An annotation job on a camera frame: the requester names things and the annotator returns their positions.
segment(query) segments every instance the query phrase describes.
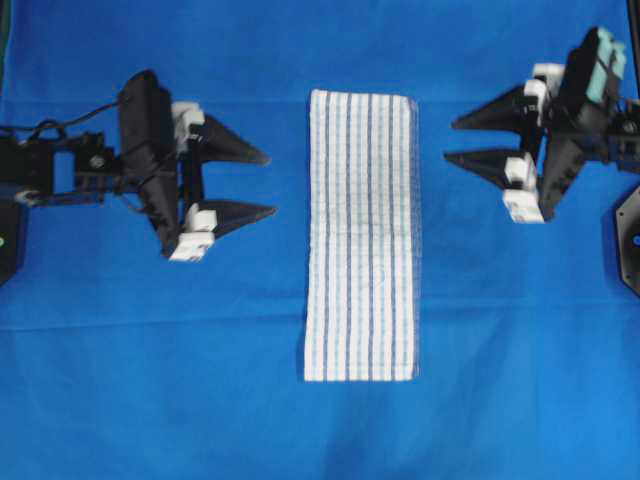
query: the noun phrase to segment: black cable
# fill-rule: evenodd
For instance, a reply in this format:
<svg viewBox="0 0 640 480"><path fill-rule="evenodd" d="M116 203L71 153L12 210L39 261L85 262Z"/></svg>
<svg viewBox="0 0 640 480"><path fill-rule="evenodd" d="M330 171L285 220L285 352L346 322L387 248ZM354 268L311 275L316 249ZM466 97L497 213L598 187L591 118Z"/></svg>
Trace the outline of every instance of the black cable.
<svg viewBox="0 0 640 480"><path fill-rule="evenodd" d="M121 100L107 103L106 105L102 105L101 107L98 107L95 110L91 110L89 113L85 113L84 115L78 118L74 118L72 120L67 120L66 122L58 122L57 120L45 120L44 122L41 122L39 125L36 125L35 127L25 127L20 125L0 125L0 130L4 130L5 132L33 132L33 134L37 136L40 134L40 132L43 132L45 130L65 129L73 125L78 125L79 123L86 122L90 118L93 118L96 115L106 110L117 107L122 103L123 101Z"/></svg>

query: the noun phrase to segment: screw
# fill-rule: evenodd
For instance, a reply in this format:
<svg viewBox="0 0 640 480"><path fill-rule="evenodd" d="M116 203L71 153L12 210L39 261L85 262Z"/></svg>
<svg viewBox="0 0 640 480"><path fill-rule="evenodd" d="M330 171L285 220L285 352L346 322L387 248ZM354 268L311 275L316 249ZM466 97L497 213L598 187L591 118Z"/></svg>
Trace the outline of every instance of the screw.
<svg viewBox="0 0 640 480"><path fill-rule="evenodd" d="M622 125L622 129L627 133L635 133L638 131L638 126L635 124L635 122L628 121Z"/></svg>
<svg viewBox="0 0 640 480"><path fill-rule="evenodd" d="M104 158L100 155L94 155L89 160L89 165L91 165L91 168L102 168L104 167Z"/></svg>

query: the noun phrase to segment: teal component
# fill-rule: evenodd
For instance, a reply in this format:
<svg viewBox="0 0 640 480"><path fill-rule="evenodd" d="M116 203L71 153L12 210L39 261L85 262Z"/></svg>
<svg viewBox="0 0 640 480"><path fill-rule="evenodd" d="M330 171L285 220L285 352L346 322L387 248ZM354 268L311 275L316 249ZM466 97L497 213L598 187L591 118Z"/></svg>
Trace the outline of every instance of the teal component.
<svg viewBox="0 0 640 480"><path fill-rule="evenodd" d="M611 54L613 53L613 35L604 29L598 29L598 37L600 37L600 45L598 45L598 58L605 65L609 65Z"/></svg>
<svg viewBox="0 0 640 480"><path fill-rule="evenodd" d="M587 88L587 98L593 103L602 103L604 87L607 84L607 71L602 68L602 65L596 63L591 75L591 81Z"/></svg>
<svg viewBox="0 0 640 480"><path fill-rule="evenodd" d="M624 68L627 65L627 55L625 54L625 50L627 49L626 45L622 42L614 42L613 50L615 52L615 60L613 62L613 73L620 80L624 79Z"/></svg>

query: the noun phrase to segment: folded cloth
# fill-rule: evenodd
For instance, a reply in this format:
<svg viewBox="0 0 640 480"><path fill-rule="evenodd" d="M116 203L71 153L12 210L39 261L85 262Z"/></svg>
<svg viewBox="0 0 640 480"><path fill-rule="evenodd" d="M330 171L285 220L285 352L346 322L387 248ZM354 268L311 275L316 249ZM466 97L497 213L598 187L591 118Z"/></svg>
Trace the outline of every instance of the folded cloth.
<svg viewBox="0 0 640 480"><path fill-rule="evenodd" d="M311 93L306 381L418 374L418 108L397 95Z"/></svg>

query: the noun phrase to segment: blue surface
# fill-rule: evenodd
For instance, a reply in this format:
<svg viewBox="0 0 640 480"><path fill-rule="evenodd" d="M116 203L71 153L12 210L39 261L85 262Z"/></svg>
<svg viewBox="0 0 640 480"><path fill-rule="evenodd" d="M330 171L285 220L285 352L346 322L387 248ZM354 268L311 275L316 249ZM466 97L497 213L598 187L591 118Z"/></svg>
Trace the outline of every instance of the blue surface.
<svg viewBox="0 0 640 480"><path fill-rule="evenodd" d="M209 195L279 212L176 265L117 199L33 211L25 267L0 289L1 479L640 476L640 301L618 281L611 215L637 177L588 165L552 224L519 226L442 159L516 145L449 123L564 63L592 25L628 44L624 2L13 3L5 122L74 117L150 67L273 157L206 167ZM301 381L314 87L420 102L409 384ZM117 146L114 112L86 127Z"/></svg>

